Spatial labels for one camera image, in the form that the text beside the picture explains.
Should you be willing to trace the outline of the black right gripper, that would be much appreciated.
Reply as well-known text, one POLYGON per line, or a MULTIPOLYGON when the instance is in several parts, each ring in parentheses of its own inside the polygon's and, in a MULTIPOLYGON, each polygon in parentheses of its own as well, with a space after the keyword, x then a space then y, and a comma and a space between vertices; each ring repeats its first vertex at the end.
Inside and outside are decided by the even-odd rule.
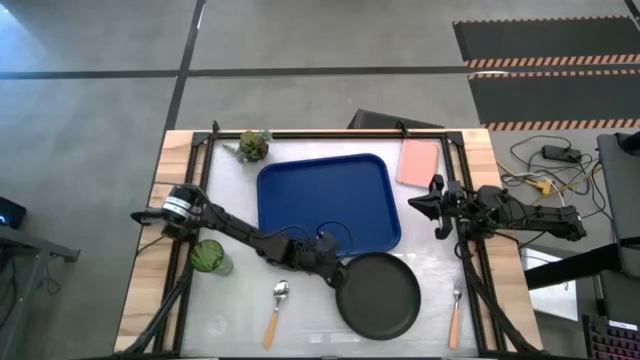
POLYGON ((478 212, 472 211, 474 203, 469 197, 470 193, 457 181, 449 182, 453 189, 444 190, 444 185, 443 177, 436 174, 429 185, 430 193, 410 198, 408 203, 430 221, 439 221, 439 227, 435 229, 438 240, 449 236, 453 230, 453 222, 465 225, 463 233, 471 239, 480 239, 481 231, 475 218, 478 212))

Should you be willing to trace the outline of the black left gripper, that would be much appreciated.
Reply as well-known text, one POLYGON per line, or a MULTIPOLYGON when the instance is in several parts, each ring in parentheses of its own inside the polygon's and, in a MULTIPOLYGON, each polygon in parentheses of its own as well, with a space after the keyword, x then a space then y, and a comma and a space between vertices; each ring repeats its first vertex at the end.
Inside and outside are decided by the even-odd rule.
POLYGON ((339 289, 349 276, 348 267, 337 255, 337 240, 323 232, 297 249, 293 266, 295 270, 318 275, 334 290, 339 289))

